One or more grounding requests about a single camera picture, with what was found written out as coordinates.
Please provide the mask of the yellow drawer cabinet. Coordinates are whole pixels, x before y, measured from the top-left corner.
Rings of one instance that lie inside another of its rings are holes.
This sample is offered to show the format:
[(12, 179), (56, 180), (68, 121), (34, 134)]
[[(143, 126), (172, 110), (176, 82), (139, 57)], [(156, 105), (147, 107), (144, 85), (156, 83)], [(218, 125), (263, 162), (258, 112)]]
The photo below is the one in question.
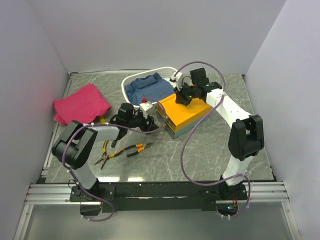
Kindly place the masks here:
[(165, 126), (165, 130), (172, 139), (176, 139), (191, 130), (212, 109), (210, 105), (198, 98), (192, 99), (188, 106), (177, 104), (175, 100), (176, 95), (172, 94), (160, 101), (163, 108), (157, 104), (158, 116), (160, 117), (159, 113), (168, 115), (176, 126), (175, 132)]

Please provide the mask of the yellow needle nose pliers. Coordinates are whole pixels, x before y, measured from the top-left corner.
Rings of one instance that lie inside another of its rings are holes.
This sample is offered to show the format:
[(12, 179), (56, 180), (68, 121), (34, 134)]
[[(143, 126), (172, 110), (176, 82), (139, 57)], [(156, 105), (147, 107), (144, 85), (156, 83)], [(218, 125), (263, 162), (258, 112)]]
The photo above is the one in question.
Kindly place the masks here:
[(103, 146), (102, 146), (102, 155), (101, 157), (94, 163), (94, 165), (97, 165), (99, 163), (101, 163), (101, 166), (100, 166), (100, 169), (102, 170), (108, 160), (108, 155), (107, 155), (107, 145), (108, 145), (108, 140), (106, 140), (104, 143), (103, 143)]

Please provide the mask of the orange black combination pliers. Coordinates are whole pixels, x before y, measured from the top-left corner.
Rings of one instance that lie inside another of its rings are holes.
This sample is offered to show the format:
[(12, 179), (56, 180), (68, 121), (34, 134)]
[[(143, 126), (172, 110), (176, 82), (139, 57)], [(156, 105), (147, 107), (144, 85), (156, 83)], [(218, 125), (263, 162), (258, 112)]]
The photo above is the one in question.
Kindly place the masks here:
[(115, 157), (121, 155), (123, 152), (125, 152), (125, 151), (127, 151), (127, 150), (130, 150), (130, 149), (133, 149), (133, 148), (137, 148), (136, 151), (134, 151), (134, 152), (129, 153), (129, 154), (126, 155), (128, 158), (129, 158), (129, 157), (133, 157), (133, 156), (139, 154), (140, 152), (143, 152), (145, 149), (151, 147), (152, 145), (153, 145), (152, 142), (133, 144), (133, 145), (127, 146), (127, 147), (125, 147), (125, 148), (122, 148), (120, 151), (118, 151), (118, 152), (116, 152), (116, 153), (109, 154), (106, 158), (107, 158), (107, 159), (115, 158)]

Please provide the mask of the white plastic basket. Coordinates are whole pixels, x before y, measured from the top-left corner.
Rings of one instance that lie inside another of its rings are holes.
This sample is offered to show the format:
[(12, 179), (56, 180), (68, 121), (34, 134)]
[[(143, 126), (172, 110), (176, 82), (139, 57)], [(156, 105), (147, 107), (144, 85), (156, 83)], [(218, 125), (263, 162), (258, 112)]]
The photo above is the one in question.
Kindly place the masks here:
[[(126, 78), (124, 78), (122, 80), (122, 83), (121, 83), (121, 90), (122, 90), (122, 93), (123, 93), (125, 101), (127, 103), (130, 103), (130, 101), (129, 101), (128, 97), (127, 97), (127, 94), (125, 93), (125, 86), (130, 84), (134, 79), (136, 79), (136, 78), (145, 78), (148, 75), (152, 75), (154, 73), (159, 73), (160, 76), (163, 79), (165, 79), (166, 81), (168, 81), (170, 83), (169, 78), (176, 71), (177, 70), (175, 68), (166, 66), (166, 67), (155, 68), (155, 69), (152, 69), (152, 70), (147, 70), (147, 71), (143, 71), (143, 72), (140, 72), (140, 73), (136, 73), (136, 74), (127, 76)], [(132, 104), (132, 105), (135, 108), (139, 107), (139, 105), (134, 105), (134, 104)]]

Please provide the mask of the pink folded towel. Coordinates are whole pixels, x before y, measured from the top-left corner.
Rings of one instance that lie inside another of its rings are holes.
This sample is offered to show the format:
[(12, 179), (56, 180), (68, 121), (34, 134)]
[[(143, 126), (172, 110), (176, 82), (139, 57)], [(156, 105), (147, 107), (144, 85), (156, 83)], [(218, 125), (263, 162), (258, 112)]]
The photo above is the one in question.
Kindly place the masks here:
[(112, 106), (98, 88), (89, 83), (70, 96), (53, 102), (54, 120), (62, 125), (72, 121), (92, 123), (96, 117), (106, 114)]

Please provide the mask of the blue checkered shirt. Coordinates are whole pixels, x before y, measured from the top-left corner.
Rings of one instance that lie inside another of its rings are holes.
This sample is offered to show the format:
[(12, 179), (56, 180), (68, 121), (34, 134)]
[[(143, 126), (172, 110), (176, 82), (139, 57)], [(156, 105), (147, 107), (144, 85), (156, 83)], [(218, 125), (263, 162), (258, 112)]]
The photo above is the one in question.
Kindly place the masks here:
[(125, 93), (130, 103), (139, 105), (143, 98), (163, 100), (174, 94), (174, 87), (158, 72), (137, 77), (130, 84), (124, 86)]

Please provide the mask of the black handled hammer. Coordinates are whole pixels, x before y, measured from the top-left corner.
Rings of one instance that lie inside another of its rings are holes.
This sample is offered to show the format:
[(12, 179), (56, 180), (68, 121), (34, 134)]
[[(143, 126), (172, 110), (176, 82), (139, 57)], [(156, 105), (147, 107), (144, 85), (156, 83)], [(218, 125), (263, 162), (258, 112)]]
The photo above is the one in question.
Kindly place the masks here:
[(113, 140), (112, 143), (111, 143), (111, 147), (112, 147), (112, 148), (115, 148), (116, 145), (117, 145), (117, 142), (118, 142), (117, 139), (116, 139), (116, 140)]

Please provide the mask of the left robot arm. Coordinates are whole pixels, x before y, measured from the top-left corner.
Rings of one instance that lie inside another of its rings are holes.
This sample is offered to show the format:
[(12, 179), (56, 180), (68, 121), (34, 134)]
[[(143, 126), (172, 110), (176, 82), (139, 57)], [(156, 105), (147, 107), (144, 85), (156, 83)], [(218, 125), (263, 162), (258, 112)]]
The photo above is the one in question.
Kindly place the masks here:
[(150, 112), (154, 105), (147, 101), (136, 109), (131, 103), (122, 103), (116, 115), (107, 123), (80, 123), (71, 121), (51, 148), (51, 153), (70, 172), (86, 200), (94, 201), (102, 196), (98, 178), (93, 174), (88, 158), (93, 145), (110, 141), (117, 143), (128, 131), (142, 134), (156, 132)]

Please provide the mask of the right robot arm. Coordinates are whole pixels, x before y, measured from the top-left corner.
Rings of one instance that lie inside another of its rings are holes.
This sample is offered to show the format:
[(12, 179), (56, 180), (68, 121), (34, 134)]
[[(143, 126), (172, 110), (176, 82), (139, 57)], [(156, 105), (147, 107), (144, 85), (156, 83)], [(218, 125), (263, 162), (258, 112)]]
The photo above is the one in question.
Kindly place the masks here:
[(221, 175), (219, 195), (228, 200), (237, 192), (250, 162), (264, 148), (263, 119), (252, 115), (236, 104), (225, 92), (226, 85), (211, 82), (204, 68), (190, 71), (191, 84), (176, 72), (170, 77), (176, 81), (175, 102), (188, 106), (193, 99), (202, 100), (217, 111), (230, 128), (228, 149), (231, 154), (228, 165)]

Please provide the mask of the black base beam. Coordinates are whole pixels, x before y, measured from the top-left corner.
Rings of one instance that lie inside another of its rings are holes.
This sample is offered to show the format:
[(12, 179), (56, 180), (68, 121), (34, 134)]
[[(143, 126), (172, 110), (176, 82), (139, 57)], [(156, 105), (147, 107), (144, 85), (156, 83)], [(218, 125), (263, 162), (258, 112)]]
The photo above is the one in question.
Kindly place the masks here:
[(247, 200), (249, 193), (240, 183), (227, 186), (200, 186), (178, 182), (100, 183), (97, 196), (110, 202), (114, 211), (193, 210), (216, 211), (218, 201), (235, 204)]

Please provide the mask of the aluminium frame rail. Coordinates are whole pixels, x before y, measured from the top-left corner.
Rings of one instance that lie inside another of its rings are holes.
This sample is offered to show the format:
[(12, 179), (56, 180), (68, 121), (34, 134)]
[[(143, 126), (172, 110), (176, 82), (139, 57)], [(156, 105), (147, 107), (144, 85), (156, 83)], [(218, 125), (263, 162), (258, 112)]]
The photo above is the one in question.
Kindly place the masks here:
[[(250, 203), (289, 202), (283, 182), (252, 182), (246, 190), (251, 190)], [(31, 184), (24, 203), (26, 205), (76, 205), (70, 201), (71, 189), (67, 184)]]

